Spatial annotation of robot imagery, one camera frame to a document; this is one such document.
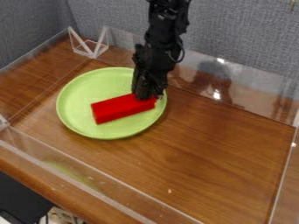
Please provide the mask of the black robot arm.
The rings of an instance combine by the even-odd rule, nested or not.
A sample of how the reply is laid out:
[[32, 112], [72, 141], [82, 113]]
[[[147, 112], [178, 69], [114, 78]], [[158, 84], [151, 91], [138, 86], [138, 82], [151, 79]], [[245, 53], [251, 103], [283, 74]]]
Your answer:
[[185, 58], [182, 35], [190, 25], [193, 0], [146, 0], [149, 29], [145, 43], [135, 45], [133, 93], [138, 100], [161, 98], [169, 86], [167, 74]]

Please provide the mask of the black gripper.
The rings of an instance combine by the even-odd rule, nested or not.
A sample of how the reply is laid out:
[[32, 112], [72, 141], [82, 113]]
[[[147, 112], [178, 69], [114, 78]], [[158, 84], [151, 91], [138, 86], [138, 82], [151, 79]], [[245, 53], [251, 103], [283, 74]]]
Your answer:
[[177, 29], [149, 29], [145, 43], [135, 45], [133, 93], [137, 99], [162, 98], [169, 87], [167, 75], [183, 60], [182, 34]]

